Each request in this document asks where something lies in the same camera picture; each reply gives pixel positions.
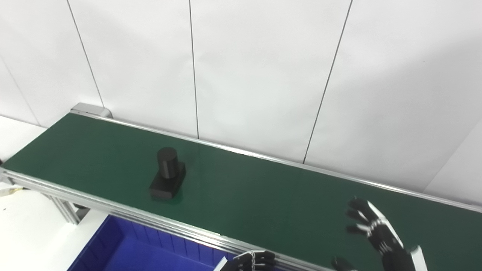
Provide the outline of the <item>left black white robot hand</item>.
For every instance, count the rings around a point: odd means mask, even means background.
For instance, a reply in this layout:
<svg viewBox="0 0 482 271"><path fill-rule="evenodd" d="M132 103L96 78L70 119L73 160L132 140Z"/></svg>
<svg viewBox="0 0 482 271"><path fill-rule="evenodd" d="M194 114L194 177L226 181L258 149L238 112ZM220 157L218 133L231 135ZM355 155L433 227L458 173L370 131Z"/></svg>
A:
<svg viewBox="0 0 482 271"><path fill-rule="evenodd" d="M214 271L273 271L276 255L270 251L250 250L238 254L231 260L226 257L219 261Z"/></svg>

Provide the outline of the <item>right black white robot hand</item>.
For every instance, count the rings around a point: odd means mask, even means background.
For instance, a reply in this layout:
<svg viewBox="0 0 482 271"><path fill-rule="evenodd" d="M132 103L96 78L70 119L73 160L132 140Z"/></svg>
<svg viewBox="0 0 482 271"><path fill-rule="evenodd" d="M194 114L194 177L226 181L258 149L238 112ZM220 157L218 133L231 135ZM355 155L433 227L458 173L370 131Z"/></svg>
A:
<svg viewBox="0 0 482 271"><path fill-rule="evenodd" d="M411 250L405 246L386 216L366 199L354 198L348 202L346 215L357 220L348 225L346 231L367 238L379 252L385 271L427 271L422 248L417 245Z"/></svg>

